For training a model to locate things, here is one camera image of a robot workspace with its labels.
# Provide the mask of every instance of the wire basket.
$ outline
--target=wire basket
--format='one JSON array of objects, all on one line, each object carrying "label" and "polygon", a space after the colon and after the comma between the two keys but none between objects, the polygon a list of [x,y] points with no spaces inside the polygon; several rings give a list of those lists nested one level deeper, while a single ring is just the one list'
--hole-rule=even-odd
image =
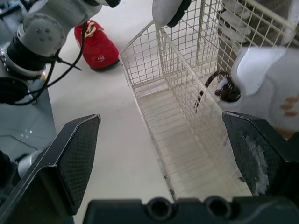
[{"label": "wire basket", "polygon": [[[151,22],[120,55],[174,199],[251,195],[213,94],[219,80],[204,83],[217,70],[230,72],[241,47],[281,45],[295,27],[255,1],[238,4],[232,11],[218,0],[193,0],[176,27]],[[299,46],[296,37],[287,47]]]}]

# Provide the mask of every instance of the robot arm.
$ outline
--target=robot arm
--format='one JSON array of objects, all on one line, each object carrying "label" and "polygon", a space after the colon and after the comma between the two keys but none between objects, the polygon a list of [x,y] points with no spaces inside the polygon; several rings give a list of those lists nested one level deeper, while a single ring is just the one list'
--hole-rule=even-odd
[{"label": "robot arm", "polygon": [[1,49],[0,103],[28,94],[28,82],[39,79],[47,63],[65,44],[69,31],[97,14],[102,5],[120,0],[40,0],[26,15],[13,40]]}]

